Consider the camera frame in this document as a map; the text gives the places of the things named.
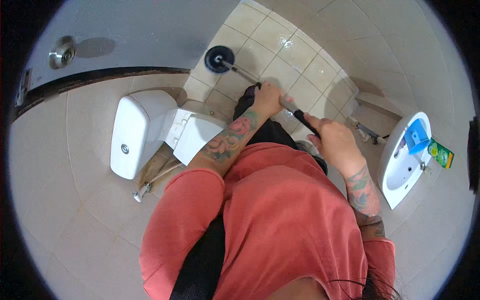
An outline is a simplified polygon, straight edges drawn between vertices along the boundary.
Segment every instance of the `tattooed arm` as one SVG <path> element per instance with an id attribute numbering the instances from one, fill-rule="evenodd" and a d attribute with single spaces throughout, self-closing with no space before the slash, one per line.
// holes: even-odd
<path id="1" fill-rule="evenodd" d="M 282 97 L 281 89 L 264 82 L 261 90 L 255 89 L 253 105 L 203 146 L 187 169 L 209 168 L 223 177 L 260 126 L 282 109 Z"/>
<path id="2" fill-rule="evenodd" d="M 385 237 L 377 189 L 368 172 L 367 161 L 360 153 L 350 129 L 335 121 L 319 120 L 309 114 L 305 114 L 305 119 L 322 137 L 320 140 L 311 134 L 308 139 L 345 180 L 347 200 L 355 213 L 362 239 Z"/>

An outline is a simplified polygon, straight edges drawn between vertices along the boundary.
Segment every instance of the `black bag strap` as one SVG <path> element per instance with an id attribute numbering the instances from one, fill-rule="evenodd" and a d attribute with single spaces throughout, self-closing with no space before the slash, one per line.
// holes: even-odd
<path id="1" fill-rule="evenodd" d="M 215 218 L 185 257 L 170 300 L 210 300 L 225 257 L 223 216 Z"/>

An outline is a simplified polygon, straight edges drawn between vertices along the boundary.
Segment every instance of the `blue cup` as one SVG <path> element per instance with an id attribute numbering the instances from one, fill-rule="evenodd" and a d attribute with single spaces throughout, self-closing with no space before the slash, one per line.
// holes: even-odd
<path id="1" fill-rule="evenodd" d="M 416 119 L 405 133 L 405 142 L 408 147 L 408 154 L 414 155 L 425 149 L 430 144 L 430 139 L 423 128 L 420 119 Z"/>

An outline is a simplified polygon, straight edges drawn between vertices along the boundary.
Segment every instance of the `toilet tank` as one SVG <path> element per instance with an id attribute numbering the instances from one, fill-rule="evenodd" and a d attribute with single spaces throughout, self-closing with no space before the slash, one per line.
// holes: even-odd
<path id="1" fill-rule="evenodd" d="M 163 144 L 177 103 L 165 91 L 133 93 L 120 99 L 113 125 L 110 167 L 133 179 Z"/>

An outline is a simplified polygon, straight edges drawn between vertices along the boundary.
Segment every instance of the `arm tattoo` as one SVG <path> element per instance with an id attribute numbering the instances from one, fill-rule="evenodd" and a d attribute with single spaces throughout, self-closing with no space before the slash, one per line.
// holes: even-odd
<path id="1" fill-rule="evenodd" d="M 348 203 L 354 209 L 358 225 L 371 225 L 371 227 L 375 227 L 376 236 L 385 237 L 384 223 L 380 214 L 380 200 L 368 167 L 365 165 L 345 182 Z"/>
<path id="2" fill-rule="evenodd" d="M 231 158 L 240 149 L 242 139 L 258 127 L 258 114 L 247 109 L 226 129 L 211 139 L 200 152 L 217 162 Z"/>

